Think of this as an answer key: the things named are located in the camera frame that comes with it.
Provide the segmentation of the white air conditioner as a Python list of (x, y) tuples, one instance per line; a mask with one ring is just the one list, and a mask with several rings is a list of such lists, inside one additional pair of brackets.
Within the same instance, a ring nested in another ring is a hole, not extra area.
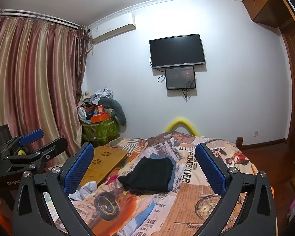
[(123, 15), (106, 18), (89, 25), (90, 44), (98, 44), (115, 36), (133, 31), (136, 29), (135, 17), (129, 12)]

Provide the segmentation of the grey plush toy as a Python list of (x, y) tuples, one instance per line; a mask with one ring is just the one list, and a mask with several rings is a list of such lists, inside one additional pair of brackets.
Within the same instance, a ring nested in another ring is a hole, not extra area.
[(102, 105), (105, 108), (112, 109), (112, 118), (116, 119), (121, 126), (126, 126), (126, 116), (119, 102), (112, 98), (101, 97), (99, 99), (98, 105)]

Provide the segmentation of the yellow foam arch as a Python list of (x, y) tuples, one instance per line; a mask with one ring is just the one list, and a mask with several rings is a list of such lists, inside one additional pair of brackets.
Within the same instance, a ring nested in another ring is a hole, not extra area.
[(173, 120), (165, 129), (166, 132), (171, 132), (176, 130), (177, 128), (184, 128), (191, 135), (200, 137), (200, 134), (194, 128), (194, 126), (185, 118), (177, 118)]

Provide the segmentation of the newspaper print bed cover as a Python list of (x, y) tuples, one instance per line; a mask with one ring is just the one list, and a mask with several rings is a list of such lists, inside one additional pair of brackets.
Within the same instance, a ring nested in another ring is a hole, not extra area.
[(196, 159), (201, 144), (227, 167), (260, 176), (234, 143), (220, 138), (175, 131), (119, 137), (95, 149), (68, 199), (95, 235), (194, 235), (221, 200)]

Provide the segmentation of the red gold striped curtain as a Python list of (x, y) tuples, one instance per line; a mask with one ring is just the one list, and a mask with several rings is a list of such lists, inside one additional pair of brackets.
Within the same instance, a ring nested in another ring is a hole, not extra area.
[(34, 151), (63, 137), (67, 149), (48, 163), (64, 163), (81, 146), (77, 104), (86, 67), (88, 30), (0, 13), (0, 126), (12, 136), (37, 129)]

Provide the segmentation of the wooden overhead cabinet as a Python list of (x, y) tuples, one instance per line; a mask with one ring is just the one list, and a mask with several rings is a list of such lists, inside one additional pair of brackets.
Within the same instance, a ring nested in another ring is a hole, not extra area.
[(277, 28), (291, 18), (283, 0), (243, 0), (243, 3), (255, 23)]

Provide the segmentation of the black pants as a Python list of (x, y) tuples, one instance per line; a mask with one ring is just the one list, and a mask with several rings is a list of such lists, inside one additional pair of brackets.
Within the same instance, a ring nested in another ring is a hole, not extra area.
[(168, 158), (143, 157), (134, 169), (118, 181), (125, 189), (139, 192), (167, 192), (171, 178), (172, 162)]

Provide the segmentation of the folded blue jeans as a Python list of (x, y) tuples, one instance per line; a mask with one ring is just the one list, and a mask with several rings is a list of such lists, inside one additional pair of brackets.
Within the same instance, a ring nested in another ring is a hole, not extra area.
[[(150, 155), (151, 159), (164, 159), (165, 157), (160, 157), (158, 155), (156, 155), (155, 153), (152, 153)], [(172, 162), (172, 173), (171, 173), (171, 178), (168, 182), (167, 185), (167, 191), (172, 191), (173, 190), (173, 185), (174, 185), (174, 179), (175, 179), (175, 172), (176, 172), (176, 161), (172, 156), (166, 156), (166, 158), (168, 158), (171, 162)]]

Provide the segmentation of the pile of clothes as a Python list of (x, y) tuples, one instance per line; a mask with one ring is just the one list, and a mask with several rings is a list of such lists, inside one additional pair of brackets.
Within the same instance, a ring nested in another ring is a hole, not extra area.
[(81, 97), (82, 103), (98, 105), (100, 98), (113, 98), (113, 91), (110, 88), (102, 88), (94, 93), (86, 91)]

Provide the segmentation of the orange box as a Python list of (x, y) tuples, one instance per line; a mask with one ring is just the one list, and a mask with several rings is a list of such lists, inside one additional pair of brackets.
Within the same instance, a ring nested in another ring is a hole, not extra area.
[(97, 114), (91, 117), (91, 123), (100, 123), (110, 118), (108, 113)]

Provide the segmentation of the crumpled white cloth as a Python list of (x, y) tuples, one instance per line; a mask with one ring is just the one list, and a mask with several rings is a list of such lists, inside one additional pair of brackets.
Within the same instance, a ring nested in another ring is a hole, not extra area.
[(74, 193), (69, 194), (69, 198), (74, 201), (83, 201), (97, 190), (95, 181), (90, 181), (83, 186), (79, 186)]

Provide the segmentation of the small black wall monitor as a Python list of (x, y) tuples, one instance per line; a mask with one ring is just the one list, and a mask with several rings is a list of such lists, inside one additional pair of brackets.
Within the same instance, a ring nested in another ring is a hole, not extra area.
[(166, 89), (195, 89), (195, 69), (193, 66), (165, 69)]

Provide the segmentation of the bamboo lap desk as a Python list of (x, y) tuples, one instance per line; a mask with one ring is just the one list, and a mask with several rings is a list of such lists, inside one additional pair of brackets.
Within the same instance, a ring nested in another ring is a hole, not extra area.
[(94, 157), (87, 169), (80, 186), (95, 181), (101, 184), (109, 173), (127, 157), (128, 152), (110, 147), (97, 147), (94, 149)]

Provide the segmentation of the green patterned storage box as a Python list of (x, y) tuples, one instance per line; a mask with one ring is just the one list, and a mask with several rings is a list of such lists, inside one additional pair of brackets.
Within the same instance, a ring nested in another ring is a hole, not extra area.
[(93, 146), (103, 146), (120, 136), (118, 123), (109, 118), (100, 123), (82, 124), (82, 140)]

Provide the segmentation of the black wall television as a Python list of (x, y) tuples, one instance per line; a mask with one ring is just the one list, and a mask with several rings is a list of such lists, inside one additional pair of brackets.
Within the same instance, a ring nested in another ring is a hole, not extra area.
[(206, 63), (199, 34), (164, 37), (149, 41), (153, 68)]

